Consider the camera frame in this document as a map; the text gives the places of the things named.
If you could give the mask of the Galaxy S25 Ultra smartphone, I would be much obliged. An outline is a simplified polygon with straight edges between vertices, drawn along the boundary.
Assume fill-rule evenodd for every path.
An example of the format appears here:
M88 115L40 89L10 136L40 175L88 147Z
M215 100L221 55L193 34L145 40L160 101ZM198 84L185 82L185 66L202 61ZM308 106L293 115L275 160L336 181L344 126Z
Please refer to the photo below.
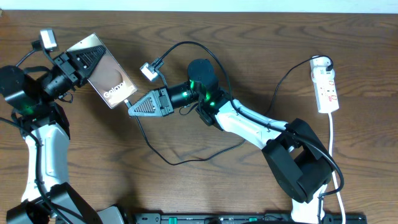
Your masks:
M93 70L88 82L104 102L113 109L134 94L137 91L137 87L102 40L95 33L92 33L67 49L67 52L83 50L99 45L105 47L105 53Z

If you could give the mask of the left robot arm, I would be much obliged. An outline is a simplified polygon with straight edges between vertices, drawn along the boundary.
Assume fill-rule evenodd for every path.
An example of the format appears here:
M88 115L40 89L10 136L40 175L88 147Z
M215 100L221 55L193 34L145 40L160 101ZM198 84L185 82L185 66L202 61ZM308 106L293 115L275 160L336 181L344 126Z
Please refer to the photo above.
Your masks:
M94 210L69 184L69 122L56 100L85 85L106 53L97 45L65 52L43 66L1 68L1 94L13 107L10 125L29 148L29 174L20 205L7 211L7 223L127 223L112 205Z

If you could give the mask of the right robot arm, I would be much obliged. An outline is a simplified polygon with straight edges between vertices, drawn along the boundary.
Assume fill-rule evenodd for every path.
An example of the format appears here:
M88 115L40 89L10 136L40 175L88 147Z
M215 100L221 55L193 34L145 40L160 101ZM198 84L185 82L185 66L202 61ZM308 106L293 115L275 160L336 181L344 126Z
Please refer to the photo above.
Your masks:
M336 165L311 127L301 119L278 121L243 106L219 86L207 59L192 61L187 74L187 81L151 90L129 105L129 115L164 117L193 103L206 125L234 133L262 151L276 181L292 198L293 221L321 223L326 185Z

